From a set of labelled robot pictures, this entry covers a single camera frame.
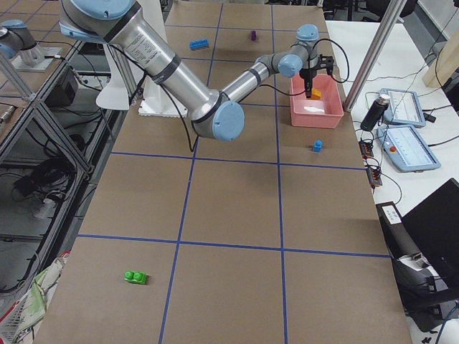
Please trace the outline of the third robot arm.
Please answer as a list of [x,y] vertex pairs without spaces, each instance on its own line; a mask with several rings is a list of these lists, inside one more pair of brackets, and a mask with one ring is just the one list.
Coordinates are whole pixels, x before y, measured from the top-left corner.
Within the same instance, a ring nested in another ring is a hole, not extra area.
[[[269,76],[280,73],[287,78],[292,78],[295,75],[302,76],[306,86],[303,93],[310,97],[313,78],[319,68],[319,55],[316,51],[317,42],[317,27],[312,24],[301,26],[297,31],[297,42],[288,51],[258,57],[254,65],[229,83],[222,93],[228,99],[238,102],[261,86],[262,81]],[[38,44],[24,22],[10,20],[1,24],[1,53],[6,58],[11,59],[19,52],[31,52],[36,47]],[[199,95],[210,92],[187,69],[177,54],[157,73],[148,70],[139,58],[134,58],[132,63],[143,68],[154,83],[164,87],[181,102],[184,102],[187,97],[194,100]]]

